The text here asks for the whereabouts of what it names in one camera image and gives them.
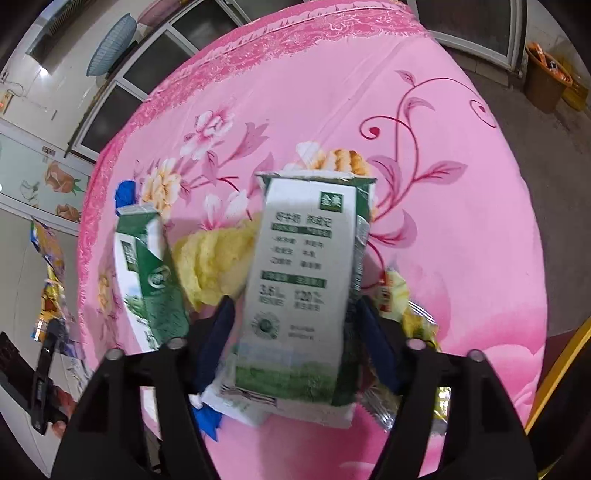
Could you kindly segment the person left hand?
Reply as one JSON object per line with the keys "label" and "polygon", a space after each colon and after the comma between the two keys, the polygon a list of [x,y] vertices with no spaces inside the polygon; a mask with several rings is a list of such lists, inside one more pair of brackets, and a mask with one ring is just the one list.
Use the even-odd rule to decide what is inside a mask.
{"label": "person left hand", "polygon": [[[77,402],[72,397],[72,395],[64,391],[60,387],[55,386],[54,400],[56,408],[61,412],[63,416],[70,420],[77,406]],[[57,438],[61,439],[63,437],[67,424],[68,422],[64,422],[63,420],[56,420],[52,423],[51,428]]]}

